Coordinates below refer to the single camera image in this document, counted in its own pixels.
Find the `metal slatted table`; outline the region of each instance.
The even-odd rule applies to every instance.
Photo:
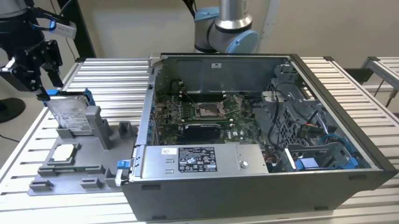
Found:
[[[370,68],[399,90],[399,57],[369,57],[363,68]]]
[[[335,61],[303,58],[326,88],[399,169],[399,121]],[[110,123],[139,125],[148,80],[147,59],[87,59],[76,63],[64,80],[67,91],[94,92],[102,116]],[[134,223],[138,222],[123,193],[60,196],[27,195],[55,143],[58,122],[43,109],[0,170],[0,222]],[[176,222],[198,223],[399,223],[399,175],[375,191],[354,195],[334,211]]]

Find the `metal frame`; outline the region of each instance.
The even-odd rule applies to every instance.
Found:
[[[390,159],[394,167],[399,169],[399,124],[391,118],[394,115],[383,110],[385,107],[374,101],[367,91],[351,80],[350,75],[346,74],[335,62],[329,62],[322,57],[307,57],[303,60],[351,118],[355,119],[362,131]],[[67,79],[71,77],[88,77],[91,75],[94,80],[70,80],[67,86],[72,84],[70,86],[71,90],[83,89],[84,84],[96,86],[94,95],[102,104],[107,103],[104,100],[110,94],[116,96],[118,99],[127,100],[130,98],[127,95],[128,92],[140,92],[140,89],[147,88],[146,84],[134,84],[146,83],[142,79],[132,81],[135,77],[144,76],[146,69],[142,68],[139,70],[132,68],[134,66],[130,61],[134,60],[88,59],[87,62],[90,63],[86,63],[86,65],[80,64],[82,70],[72,70],[67,75]],[[107,86],[108,83],[106,79],[100,81],[99,77],[108,77],[111,75],[122,77],[120,72],[126,72],[127,70],[132,71],[132,73],[124,75],[126,79],[124,82],[120,82],[119,87],[118,85],[111,85],[111,88],[102,87]],[[365,99],[359,100],[354,98],[353,100],[351,98],[361,96]],[[134,103],[138,103],[136,108],[140,108],[139,102],[127,102],[123,100],[108,102],[107,108],[110,110],[114,108],[114,115],[127,113],[127,116],[131,116],[135,109],[130,109],[131,112],[127,112],[128,110],[122,107],[127,105],[134,106]],[[132,119],[132,124],[138,125],[139,123],[135,120],[138,119]],[[47,156],[46,150],[36,151],[34,148],[38,148],[38,145],[42,145],[42,149],[51,147],[54,139],[58,137],[55,133],[56,131],[52,132],[52,119],[50,119],[50,114],[47,113],[47,109],[44,109],[0,170],[0,192],[14,191],[14,194],[0,195],[0,210],[3,211],[0,212],[0,220],[6,223],[23,223],[27,220],[31,222],[43,222],[43,217],[56,219],[62,217],[63,222],[70,223],[136,222],[138,220],[123,193],[38,197],[30,197],[24,193],[31,180],[30,175],[35,172],[35,162],[40,163],[42,159]],[[325,224],[326,222],[331,224],[397,223],[399,221],[399,175],[387,181],[375,191],[365,191],[355,194],[334,211],[223,218],[218,220],[191,220],[176,223],[278,224],[282,223],[282,220],[284,220],[284,223],[294,224]]]
[[[399,90],[399,57],[369,57],[362,68],[371,69]]]

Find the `cable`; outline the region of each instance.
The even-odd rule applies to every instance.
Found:
[[[55,4],[52,3],[52,0],[50,0],[50,3],[51,3],[52,10],[55,11],[55,14],[58,14],[56,7],[55,7]],[[72,56],[74,56],[74,60],[76,61],[76,56],[75,56],[74,50],[71,48],[68,38],[66,38],[66,41],[67,41],[67,45],[68,45],[68,48],[70,48]]]
[[[67,8],[70,7],[72,1],[74,1],[74,0],[70,0],[70,1],[66,3],[66,5],[63,6],[62,11],[60,11],[60,15],[64,14],[64,12],[66,12]]]
[[[379,91],[381,91],[381,86],[382,86],[383,83],[385,83],[385,80],[382,80],[381,85],[379,85],[379,87],[377,88],[377,91],[375,91],[375,93],[374,93],[374,97],[375,97],[377,94],[379,93]]]
[[[198,4],[195,3],[195,0],[192,0],[192,3],[194,3],[195,11],[198,11]]]
[[[389,101],[387,101],[386,107],[389,107],[389,106],[390,106],[393,99],[394,99],[393,97],[390,97],[390,98],[389,98]]]
[[[52,10],[55,11],[55,14],[58,14],[56,7],[55,7],[55,4],[52,3],[52,0],[50,0],[50,3],[51,3],[51,6],[52,6]]]
[[[71,50],[71,53],[72,53],[74,59],[75,59],[75,61],[76,61],[76,56],[75,56],[74,50],[72,50],[72,48],[71,48],[71,45],[70,45],[68,38],[66,38],[66,41],[67,41],[67,45],[68,45],[68,47],[70,47],[70,50]]]
[[[15,142],[19,143],[19,140],[15,140],[15,139],[12,139],[12,138],[8,138],[8,137],[3,136],[2,134],[0,134],[0,137],[4,138],[4,139],[7,139],[7,140],[11,140],[11,141],[15,141]]]
[[[192,8],[192,1],[191,0],[183,0],[183,2],[184,2],[186,6],[188,8],[188,11],[190,11],[192,17],[195,18],[195,11],[194,11],[194,8]]]
[[[178,107],[178,105],[175,105],[175,104],[172,103],[172,101],[170,101],[170,103],[175,106],[175,108],[176,108],[176,110],[178,110],[178,117],[179,117],[179,116],[180,116],[179,107]]]
[[[325,136],[321,138],[321,140],[319,140],[319,146],[323,144],[323,140],[325,140],[327,137],[335,137],[335,138],[338,138],[339,141],[343,142],[345,147],[347,148],[347,150],[351,152],[351,146],[350,146],[350,143],[347,142],[347,140],[346,140],[345,138],[339,137],[337,134],[327,134],[327,135],[325,135]]]
[[[276,91],[275,91],[275,116],[274,116],[274,121],[272,121],[272,125],[270,126],[268,132],[267,132],[267,140],[268,142],[272,144],[272,146],[276,149],[280,149],[279,145],[275,144],[271,140],[271,134],[272,134],[272,130],[275,128],[275,123],[276,123],[276,118],[279,116],[279,106],[280,106],[280,102],[279,102],[279,97],[276,96]]]
[[[313,119],[315,118],[315,116],[318,115],[318,110],[315,110],[314,114],[311,115],[310,119],[307,120],[307,124],[313,123]]]

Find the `black cable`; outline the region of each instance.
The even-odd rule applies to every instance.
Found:
[[[390,97],[390,98],[389,98],[389,101],[387,101],[386,107],[389,107],[389,106],[390,106],[393,99],[394,99],[393,97]]]
[[[379,85],[379,87],[377,88],[377,91],[375,91],[375,93],[374,93],[374,97],[377,96],[377,94],[379,93],[379,91],[381,91],[381,87],[382,87],[382,84],[385,83],[385,80],[382,80],[382,82],[381,82],[381,85]]]
[[[268,132],[267,132],[267,140],[268,142],[272,144],[272,146],[276,149],[280,149],[279,145],[275,144],[271,140],[271,134],[272,134],[272,130],[275,128],[275,124],[276,124],[276,118],[279,116],[279,106],[280,106],[280,102],[279,102],[279,97],[276,96],[276,91],[275,91],[275,116],[274,116],[274,120],[272,120],[272,125],[270,126]]]
[[[11,140],[11,141],[15,141],[15,142],[19,143],[19,140],[15,140],[15,139],[12,139],[12,138],[8,138],[8,137],[3,136],[2,134],[0,134],[0,137],[4,138],[4,139],[7,139],[7,140]]]
[[[55,4],[52,3],[52,0],[50,0],[50,3],[51,3],[51,6],[52,6],[52,10],[55,11],[55,14],[58,14],[56,7],[55,7]]]
[[[75,59],[75,61],[76,61],[76,56],[75,56],[74,50],[72,50],[72,48],[71,48],[71,45],[70,45],[68,38],[66,38],[66,41],[67,41],[67,45],[68,45],[68,47],[70,47],[70,50],[71,50],[71,53],[72,53],[74,59]]]
[[[318,110],[314,111],[314,114],[311,115],[310,119],[307,120],[307,124],[313,123],[313,119],[315,118],[315,116],[318,115]]]
[[[188,10],[190,10],[190,13],[192,15],[192,17],[195,18],[195,11],[194,11],[194,8],[192,8],[192,4],[190,3],[190,0],[183,0]]]
[[[52,0],[50,0],[50,3],[51,3],[51,6],[52,6],[52,9],[54,9],[54,11],[55,11],[55,14],[58,14],[56,7],[55,7],[55,4],[52,3]],[[66,38],[66,41],[67,41],[67,45],[68,45],[68,47],[70,47],[70,50],[71,50],[71,53],[72,53],[72,56],[74,56],[74,60],[76,61],[76,56],[75,56],[74,50],[72,50],[72,48],[71,48],[68,38]]]
[[[198,11],[198,4],[195,3],[195,0],[192,0],[192,3],[194,3],[195,11]]]
[[[68,7],[70,7],[70,5],[72,4],[72,1],[74,1],[74,0],[70,0],[70,1],[66,3],[66,5],[63,6],[63,8],[62,8],[62,11],[60,11],[60,15],[63,15],[63,14],[64,14],[64,12],[66,12],[67,8],[68,8]]]

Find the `power supply label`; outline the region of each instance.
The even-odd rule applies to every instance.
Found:
[[[179,171],[216,172],[216,155],[214,147],[179,148]]]

